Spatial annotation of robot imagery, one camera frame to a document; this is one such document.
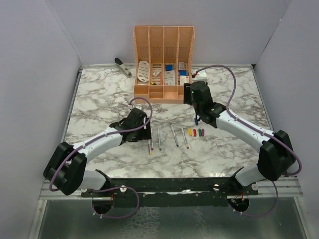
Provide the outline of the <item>yellow white pen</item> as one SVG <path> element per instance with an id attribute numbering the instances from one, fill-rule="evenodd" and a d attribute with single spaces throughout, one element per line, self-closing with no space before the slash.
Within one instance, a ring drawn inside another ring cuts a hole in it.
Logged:
<path id="1" fill-rule="evenodd" d="M 149 151 L 149 155 L 152 155 L 151 140 L 148 140 L 148 151 Z"/>

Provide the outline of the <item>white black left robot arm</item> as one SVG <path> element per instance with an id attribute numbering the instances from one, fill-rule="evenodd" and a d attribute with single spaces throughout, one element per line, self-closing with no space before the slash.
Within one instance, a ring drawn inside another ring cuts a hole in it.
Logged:
<path id="1" fill-rule="evenodd" d="M 68 196 L 78 189 L 91 189 L 98 196 L 110 191 L 109 177 L 100 170 L 90 171 L 87 164 L 107 150 L 125 142 L 137 142 L 151 138 L 151 122 L 145 112 L 133 108 L 128 116 L 110 124 L 96 136 L 75 144 L 62 142 L 56 147 L 43 176 L 53 186 Z"/>

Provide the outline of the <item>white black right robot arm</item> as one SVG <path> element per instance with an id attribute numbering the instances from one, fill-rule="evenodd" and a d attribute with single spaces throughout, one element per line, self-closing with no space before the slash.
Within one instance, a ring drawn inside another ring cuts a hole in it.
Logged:
<path id="1" fill-rule="evenodd" d="M 240 195 L 251 183 L 276 181 L 293 173 L 297 163 L 286 132 L 272 132 L 239 118 L 228 107 L 213 101 L 210 88 L 203 81 L 185 83 L 183 101 L 194 107 L 197 121 L 236 136 L 258 152 L 258 162 L 237 171 L 229 182 L 233 194 Z"/>

